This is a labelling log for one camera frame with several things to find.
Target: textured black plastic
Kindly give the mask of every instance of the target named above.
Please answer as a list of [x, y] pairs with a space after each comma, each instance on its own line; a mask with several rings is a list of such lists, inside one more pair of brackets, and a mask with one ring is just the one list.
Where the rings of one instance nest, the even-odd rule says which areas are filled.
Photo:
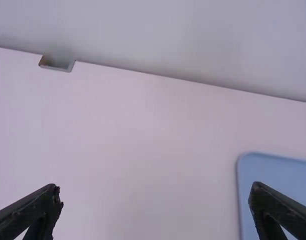
[[260, 240], [286, 240], [280, 226], [306, 240], [306, 206], [262, 182], [253, 183], [249, 206]]
[[40, 188], [0, 210], [0, 240], [13, 240], [27, 228], [24, 240], [52, 240], [62, 208], [59, 187]]

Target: white wall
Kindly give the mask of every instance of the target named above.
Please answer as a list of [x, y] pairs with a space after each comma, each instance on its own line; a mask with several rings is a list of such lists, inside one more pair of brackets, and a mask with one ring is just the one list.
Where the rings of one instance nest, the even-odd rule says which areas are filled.
[[306, 0], [0, 0], [0, 47], [306, 101]]

